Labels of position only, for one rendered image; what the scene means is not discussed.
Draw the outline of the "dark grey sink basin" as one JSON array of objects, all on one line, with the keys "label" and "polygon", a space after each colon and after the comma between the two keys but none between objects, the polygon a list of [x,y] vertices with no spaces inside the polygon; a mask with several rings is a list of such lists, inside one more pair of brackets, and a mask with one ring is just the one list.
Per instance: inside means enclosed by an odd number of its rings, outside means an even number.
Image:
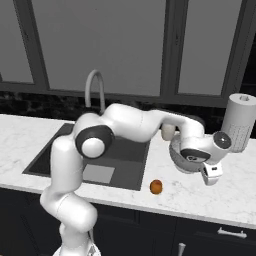
[{"label": "dark grey sink basin", "polygon": [[[50,152],[53,141],[71,133],[73,124],[65,123],[23,171],[24,174],[50,177]],[[144,175],[149,142],[137,143],[117,137],[99,159],[84,159],[83,182],[139,191]]]}]

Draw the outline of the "grey curved sink faucet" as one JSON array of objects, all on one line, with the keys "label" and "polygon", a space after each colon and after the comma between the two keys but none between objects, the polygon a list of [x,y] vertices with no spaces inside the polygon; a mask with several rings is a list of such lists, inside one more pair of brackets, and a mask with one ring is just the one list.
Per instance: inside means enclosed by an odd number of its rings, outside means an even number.
[{"label": "grey curved sink faucet", "polygon": [[98,81],[99,86],[99,95],[100,95],[100,113],[103,114],[105,112],[105,93],[104,93],[104,81],[100,71],[94,69],[92,70],[87,79],[85,84],[85,106],[87,108],[91,107],[91,87],[93,83],[93,79],[96,78]]}]

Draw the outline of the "orange round fruit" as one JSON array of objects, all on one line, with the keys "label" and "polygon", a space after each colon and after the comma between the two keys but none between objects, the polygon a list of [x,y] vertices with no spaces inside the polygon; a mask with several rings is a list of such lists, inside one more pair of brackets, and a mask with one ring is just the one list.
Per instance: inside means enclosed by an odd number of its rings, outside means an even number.
[{"label": "orange round fruit", "polygon": [[152,194],[160,194],[163,190],[163,185],[162,182],[160,180],[153,180],[150,183],[150,191]]}]

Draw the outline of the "grey colander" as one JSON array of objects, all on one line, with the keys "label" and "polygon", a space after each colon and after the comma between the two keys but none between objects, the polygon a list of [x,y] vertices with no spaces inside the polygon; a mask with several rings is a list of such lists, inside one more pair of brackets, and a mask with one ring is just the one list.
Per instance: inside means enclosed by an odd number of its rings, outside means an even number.
[{"label": "grey colander", "polygon": [[180,135],[176,134],[169,144],[169,154],[176,168],[185,174],[193,174],[200,171],[202,163],[189,162],[180,154]]}]

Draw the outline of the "dark drawer front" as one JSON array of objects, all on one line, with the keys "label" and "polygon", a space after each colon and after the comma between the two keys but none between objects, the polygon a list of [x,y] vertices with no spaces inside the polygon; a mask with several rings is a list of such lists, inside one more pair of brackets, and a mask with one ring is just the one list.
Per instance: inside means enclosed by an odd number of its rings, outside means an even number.
[{"label": "dark drawer front", "polygon": [[[247,234],[246,239],[241,239],[233,236],[219,235],[217,230],[222,227],[226,231],[241,232]],[[256,230],[212,223],[207,221],[192,220],[186,218],[178,218],[176,224],[176,233],[183,236],[192,236],[197,238],[207,238],[210,240],[222,242],[237,242],[241,244],[256,245]]]}]

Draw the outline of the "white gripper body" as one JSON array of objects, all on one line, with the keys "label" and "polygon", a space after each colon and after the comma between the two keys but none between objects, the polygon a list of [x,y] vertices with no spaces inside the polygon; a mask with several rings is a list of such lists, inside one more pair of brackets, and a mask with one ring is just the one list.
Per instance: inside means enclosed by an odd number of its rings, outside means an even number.
[{"label": "white gripper body", "polygon": [[202,174],[204,183],[207,186],[212,186],[216,184],[219,178],[222,176],[222,170],[217,167],[211,167],[211,168],[203,167],[201,169],[201,174]]}]

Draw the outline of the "pale beige rounded object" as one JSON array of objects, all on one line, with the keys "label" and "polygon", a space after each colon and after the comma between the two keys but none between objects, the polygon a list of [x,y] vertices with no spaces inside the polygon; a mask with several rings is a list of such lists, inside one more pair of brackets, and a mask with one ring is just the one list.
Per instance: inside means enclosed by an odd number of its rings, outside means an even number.
[{"label": "pale beige rounded object", "polygon": [[171,141],[175,134],[175,126],[170,124],[163,124],[161,127],[161,136],[165,141]]}]

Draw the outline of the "dark cupboard door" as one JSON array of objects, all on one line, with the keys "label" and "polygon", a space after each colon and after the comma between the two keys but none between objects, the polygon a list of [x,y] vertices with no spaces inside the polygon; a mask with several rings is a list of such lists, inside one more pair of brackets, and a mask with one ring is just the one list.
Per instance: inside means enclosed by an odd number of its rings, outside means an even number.
[{"label": "dark cupboard door", "polygon": [[197,238],[178,238],[172,256],[178,256],[180,244],[185,245],[182,256],[256,256],[256,245]]}]

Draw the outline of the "white paper towel roll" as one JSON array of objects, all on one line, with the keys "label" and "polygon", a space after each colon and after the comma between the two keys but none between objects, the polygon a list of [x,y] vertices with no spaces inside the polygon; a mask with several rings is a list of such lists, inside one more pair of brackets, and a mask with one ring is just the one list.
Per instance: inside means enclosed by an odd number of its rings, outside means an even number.
[{"label": "white paper towel roll", "polygon": [[221,130],[231,138],[232,153],[241,153],[245,150],[255,121],[256,97],[243,93],[231,94]]}]

